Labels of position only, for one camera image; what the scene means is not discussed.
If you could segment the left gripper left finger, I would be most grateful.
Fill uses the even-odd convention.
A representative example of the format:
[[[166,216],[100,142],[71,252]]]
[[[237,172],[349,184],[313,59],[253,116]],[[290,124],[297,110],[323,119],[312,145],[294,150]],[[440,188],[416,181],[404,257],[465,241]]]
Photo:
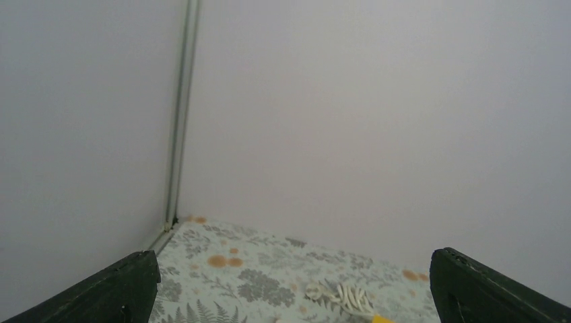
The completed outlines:
[[[6,321],[148,322],[160,282],[156,253],[134,252]]]

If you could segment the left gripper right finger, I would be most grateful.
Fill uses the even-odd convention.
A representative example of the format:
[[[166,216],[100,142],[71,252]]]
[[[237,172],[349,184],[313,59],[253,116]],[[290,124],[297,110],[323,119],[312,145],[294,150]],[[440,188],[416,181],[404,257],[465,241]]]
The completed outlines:
[[[570,308],[453,248],[437,249],[430,291],[441,323],[569,323]]]

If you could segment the yellow cube power socket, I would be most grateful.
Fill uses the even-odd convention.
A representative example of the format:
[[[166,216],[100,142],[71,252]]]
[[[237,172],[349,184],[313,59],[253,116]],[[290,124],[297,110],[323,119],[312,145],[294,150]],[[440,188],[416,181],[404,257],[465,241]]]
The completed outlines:
[[[392,320],[389,320],[388,318],[385,318],[383,316],[380,315],[374,315],[371,323],[394,323]]]

